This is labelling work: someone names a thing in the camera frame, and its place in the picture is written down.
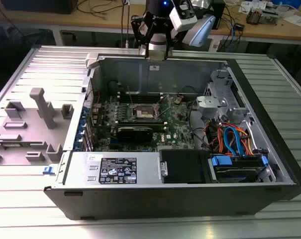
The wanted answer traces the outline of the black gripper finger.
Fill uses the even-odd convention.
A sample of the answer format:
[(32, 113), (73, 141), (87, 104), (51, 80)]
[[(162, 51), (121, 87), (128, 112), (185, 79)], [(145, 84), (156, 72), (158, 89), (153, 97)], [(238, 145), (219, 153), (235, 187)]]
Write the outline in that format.
[[(154, 15), (152, 14), (144, 14), (143, 16), (133, 15), (131, 17), (131, 26), (135, 40), (139, 46), (145, 47), (145, 58), (149, 57), (149, 43), (155, 33), (156, 22), (153, 17)], [(147, 27), (145, 34), (141, 32), (143, 26)]]
[(165, 22), (155, 27), (155, 33), (153, 35), (153, 49), (159, 51), (163, 55), (163, 60), (166, 60), (169, 54), (169, 50), (172, 45), (172, 24)]

